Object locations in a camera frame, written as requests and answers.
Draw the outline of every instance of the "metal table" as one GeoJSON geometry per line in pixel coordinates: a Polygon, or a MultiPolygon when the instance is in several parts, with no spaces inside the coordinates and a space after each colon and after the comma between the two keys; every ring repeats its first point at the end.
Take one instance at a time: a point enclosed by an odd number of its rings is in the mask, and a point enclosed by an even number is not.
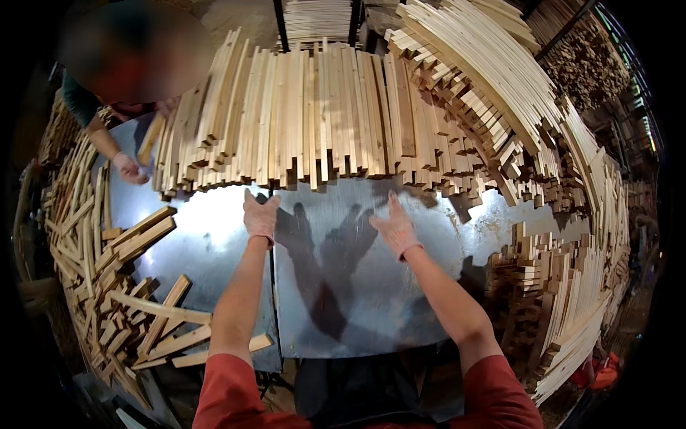
{"type": "Polygon", "coordinates": [[[547,205],[508,207],[495,189],[470,209],[465,198],[432,198],[394,179],[339,179],[321,194],[305,183],[275,191],[281,208],[274,290],[283,357],[367,356],[447,338],[410,267],[368,223],[373,211],[388,216],[389,189],[398,192],[427,252],[468,289],[485,286],[488,256],[511,243],[516,222],[526,220],[529,234],[552,231],[566,240],[588,232],[587,221],[556,221],[547,205]]]}
{"type": "MultiPolygon", "coordinates": [[[[110,134],[124,153],[135,159],[151,119],[152,114],[133,119],[113,128],[110,134]]],[[[104,161],[104,157],[99,156],[91,174],[96,175],[104,161]]],[[[116,171],[112,172],[110,180],[110,210],[115,227],[130,228],[165,205],[160,201],[159,194],[150,188],[150,182],[142,186],[129,185],[121,181],[116,171]]],[[[212,312],[246,248],[248,234],[243,225],[244,188],[231,186],[207,193],[196,192],[187,201],[173,199],[170,205],[178,210],[174,216],[176,229],[134,261],[134,280],[140,281],[144,277],[157,279],[160,286],[152,296],[162,302],[177,278],[186,274],[191,286],[181,307],[212,312]]],[[[257,186],[249,188],[254,195],[259,192],[268,196],[268,191],[257,186]]],[[[265,332],[274,344],[252,354],[255,369],[281,372],[269,257],[265,258],[255,335],[265,332]]],[[[205,343],[187,353],[207,347],[205,343]]]]}

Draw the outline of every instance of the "red shirt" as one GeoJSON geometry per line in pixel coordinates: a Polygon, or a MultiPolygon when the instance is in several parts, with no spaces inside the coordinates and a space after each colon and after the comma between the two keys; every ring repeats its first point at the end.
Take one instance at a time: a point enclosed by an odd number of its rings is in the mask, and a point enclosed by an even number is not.
{"type": "MultiPolygon", "coordinates": [[[[543,428],[541,415],[524,392],[504,356],[481,359],[464,376],[465,414],[450,428],[543,428]]],[[[366,429],[430,429],[426,423],[375,423],[366,429]]],[[[287,413],[265,413],[255,373],[242,359],[211,356],[205,367],[193,429],[311,429],[309,421],[287,413]]]]}

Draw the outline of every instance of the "gloved hand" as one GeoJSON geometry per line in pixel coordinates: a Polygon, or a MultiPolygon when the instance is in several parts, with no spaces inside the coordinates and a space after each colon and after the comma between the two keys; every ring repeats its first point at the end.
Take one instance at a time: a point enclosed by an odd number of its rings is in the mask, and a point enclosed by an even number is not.
{"type": "Polygon", "coordinates": [[[276,210],[279,209],[281,197],[275,195],[264,204],[260,204],[246,189],[246,201],[243,203],[243,223],[248,230],[248,241],[253,237],[267,237],[269,248],[274,246],[274,228],[276,227],[276,210]]]}
{"type": "Polygon", "coordinates": [[[417,240],[412,220],[403,210],[398,202],[398,196],[393,191],[388,191],[388,208],[389,219],[373,216],[369,218],[369,223],[381,233],[386,244],[398,255],[398,260],[404,262],[405,257],[403,254],[410,247],[419,246],[424,248],[424,246],[417,240]]]}
{"type": "Polygon", "coordinates": [[[119,176],[127,183],[142,185],[147,182],[147,175],[140,172],[136,161],[132,160],[124,152],[118,153],[112,160],[112,164],[119,170],[119,176]]]}

